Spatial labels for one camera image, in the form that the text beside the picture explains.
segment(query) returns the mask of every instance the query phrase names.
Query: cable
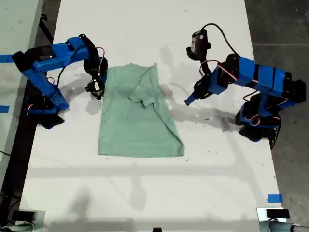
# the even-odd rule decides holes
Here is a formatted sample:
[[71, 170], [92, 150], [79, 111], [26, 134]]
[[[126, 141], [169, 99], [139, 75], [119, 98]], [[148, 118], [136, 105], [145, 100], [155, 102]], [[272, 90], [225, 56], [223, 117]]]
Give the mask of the cable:
[[253, 95], [253, 94], [256, 93], [256, 92], [257, 92], [257, 90], [254, 91], [254, 92], [252, 92], [252, 93], [249, 93], [248, 95], [244, 96], [243, 99], [244, 99], [246, 102], [249, 102], [249, 100], [247, 100], [246, 97], [251, 96], [251, 95]]
[[96, 47], [96, 49], [98, 49], [98, 48], [103, 50], [103, 56], [102, 56], [102, 59], [101, 59], [100, 65], [99, 65], [99, 67], [98, 67], [98, 74], [100, 75], [100, 71], [101, 71], [101, 64], [102, 64], [102, 61], [103, 61], [103, 59], [104, 59], [104, 57], [105, 57], [105, 50], [104, 50], [104, 48], [103, 48], [103, 47]]
[[199, 74], [201, 74], [202, 77], [204, 76], [204, 74], [202, 73], [201, 68], [202, 68], [202, 65], [203, 65], [204, 63], [207, 63], [207, 62], [217, 62], [217, 63], [220, 63], [220, 62], [219, 62], [218, 60], [216, 60], [216, 59], [210, 59], [210, 60], [205, 60], [205, 61], [203, 61], [203, 62], [201, 63], [201, 66], [199, 67]]
[[31, 104], [30, 106], [28, 106], [27, 115], [29, 114], [29, 109], [30, 109], [31, 106], [33, 106], [33, 104]]
[[16, 204], [18, 204], [20, 201], [21, 201], [21, 198], [18, 199], [18, 201], [16, 201], [14, 204], [11, 205], [11, 207], [10, 207], [9, 210], [8, 210], [8, 214], [10, 213], [11, 209], [12, 209]]
[[210, 25], [216, 26], [216, 27], [219, 29], [219, 31], [222, 33], [222, 35], [223, 35], [223, 37], [224, 37], [224, 39], [225, 39], [226, 44], [229, 46], [229, 48], [230, 48], [237, 56], [239, 56], [238, 53], [232, 48], [232, 46], [231, 46], [230, 43], [228, 42], [228, 40], [227, 40], [227, 38], [226, 38], [226, 36], [225, 36], [223, 30], [222, 30], [217, 24], [215, 24], [215, 23], [208, 23], [208, 24], [206, 24], [205, 26], [203, 26], [201, 30], [203, 30], [205, 27], [210, 26]]
[[55, 79], [53, 77], [48, 77], [47, 80], [48, 79], [52, 79], [53, 80], [53, 84], [55, 83]]
[[0, 152], [3, 153], [3, 154], [5, 154], [5, 155], [7, 155], [7, 156], [11, 156], [11, 154], [6, 153], [6, 152], [4, 152], [4, 151], [0, 151]]
[[[283, 102], [281, 102], [281, 103], [279, 103], [279, 104], [277, 104], [277, 105], [275, 105], [275, 106], [281, 105], [281, 104], [285, 103], [287, 100], [288, 100], [288, 99], [285, 98]], [[256, 116], [258, 116], [258, 115], [259, 115], [259, 113], [257, 113], [256, 115], [254, 115], [254, 116], [253, 116], [252, 118], [250, 118], [250, 119], [247, 119], [247, 117], [245, 117], [245, 119], [246, 119], [246, 120], [252, 120], [252, 119], [254, 119], [254, 118], [255, 118]]]
[[62, 74], [62, 72], [64, 71], [65, 68], [66, 68], [66, 66], [64, 66], [64, 67], [61, 69], [60, 73], [59, 73], [58, 80], [57, 80], [57, 84], [56, 84], [57, 87], [58, 87], [58, 85], [59, 85], [60, 76], [61, 76], [61, 74]]
[[221, 68], [223, 71], [225, 71], [230, 77], [232, 77], [235, 81], [237, 81], [237, 78], [232, 74], [230, 73], [227, 69], [225, 69], [224, 67], [221, 66], [221, 64], [217, 64], [217, 66], [219, 68]]
[[[76, 55], [76, 53], [81, 49], [81, 48], [83, 48], [83, 47], [86, 47], [85, 45], [81, 45], [81, 46], [79, 46], [74, 52], [73, 52], [73, 54], [71, 55], [71, 59]], [[58, 85], [59, 85], [59, 80], [60, 80], [60, 76], [61, 76], [61, 74], [63, 73], [63, 71], [64, 71], [64, 69], [66, 68], [66, 66], [64, 66], [63, 68], [62, 68], [62, 70], [60, 71], [60, 73], [59, 73], [59, 76], [58, 76], [58, 80], [57, 80], [57, 87], [58, 87]]]

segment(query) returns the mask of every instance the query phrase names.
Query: concrete floor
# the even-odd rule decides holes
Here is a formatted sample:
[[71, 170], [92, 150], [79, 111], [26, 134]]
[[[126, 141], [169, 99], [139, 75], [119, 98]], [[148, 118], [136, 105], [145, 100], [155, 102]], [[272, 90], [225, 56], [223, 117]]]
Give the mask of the concrete floor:
[[[309, 1], [245, 0], [256, 62], [285, 69], [308, 82]], [[43, 13], [54, 34], [60, 0], [45, 0]], [[38, 30], [36, 46], [49, 44]], [[309, 226], [309, 101], [280, 113], [282, 127], [272, 150], [283, 207], [293, 222]]]

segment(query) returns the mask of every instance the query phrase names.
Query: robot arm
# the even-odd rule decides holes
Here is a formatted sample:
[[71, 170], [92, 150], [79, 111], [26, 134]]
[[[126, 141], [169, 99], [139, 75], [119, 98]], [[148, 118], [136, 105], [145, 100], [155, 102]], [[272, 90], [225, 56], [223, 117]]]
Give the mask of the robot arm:
[[[306, 84], [301, 80], [293, 81], [289, 72], [258, 65], [252, 60], [240, 57], [229, 45], [218, 26], [234, 53], [228, 55], [226, 61], [222, 63], [217, 60], [206, 60], [207, 49], [211, 46], [204, 27], [192, 35], [192, 46], [187, 48], [188, 57], [200, 61], [200, 69], [204, 73], [200, 70], [202, 78], [196, 82], [194, 92], [185, 103], [190, 105], [195, 99], [204, 99], [213, 94], [219, 95], [229, 84], [252, 88], [259, 93], [241, 107], [236, 115], [236, 124], [244, 125], [240, 130], [241, 135], [254, 142], [267, 137], [270, 146], [273, 147], [281, 125], [278, 112], [304, 102]], [[208, 68], [210, 61], [217, 62], [217, 67], [212, 72]]]
[[0, 62], [14, 62], [20, 72], [41, 92], [42, 95], [28, 98], [27, 114], [46, 128], [61, 124], [58, 112], [68, 109], [69, 104], [62, 96], [58, 82], [50, 83], [44, 74], [84, 60], [84, 69], [92, 79], [85, 87], [98, 100], [101, 99], [107, 76], [107, 60], [100, 57], [92, 42], [84, 35], [68, 39], [65, 43], [19, 51], [13, 55], [2, 55]]

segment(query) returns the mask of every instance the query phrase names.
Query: tabletop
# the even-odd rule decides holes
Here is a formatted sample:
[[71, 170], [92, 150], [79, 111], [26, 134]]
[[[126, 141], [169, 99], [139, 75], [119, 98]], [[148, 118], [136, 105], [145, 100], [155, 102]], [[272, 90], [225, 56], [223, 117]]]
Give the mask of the tabletop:
[[[33, 48], [43, 0], [1, 0], [0, 54], [13, 54]], [[0, 105], [9, 112], [0, 113], [0, 150], [11, 153], [27, 79], [14, 63], [0, 63]], [[9, 157], [0, 153], [0, 186]]]
[[[78, 62], [60, 79], [70, 104], [60, 114], [65, 123], [36, 129], [20, 209], [45, 211], [46, 231], [259, 231], [256, 208], [268, 207], [278, 187], [268, 140], [253, 143], [232, 123], [251, 90], [229, 86], [189, 107], [183, 102], [200, 78], [185, 48], [210, 22], [253, 59], [244, 0], [62, 0], [54, 43], [84, 33], [105, 48], [109, 67], [158, 64], [185, 156], [99, 156], [104, 101], [85, 91], [90, 76]], [[208, 59], [225, 60], [231, 51], [221, 33], [207, 31]]]

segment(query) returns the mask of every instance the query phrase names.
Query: blue tape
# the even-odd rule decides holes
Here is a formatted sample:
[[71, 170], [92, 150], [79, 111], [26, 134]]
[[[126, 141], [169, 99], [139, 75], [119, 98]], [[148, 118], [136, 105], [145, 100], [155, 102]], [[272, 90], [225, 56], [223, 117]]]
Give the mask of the blue tape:
[[0, 105], [0, 113], [8, 113], [10, 109], [9, 105]]
[[0, 55], [0, 63], [14, 63], [12, 55]]
[[282, 194], [269, 194], [268, 203], [282, 203]]

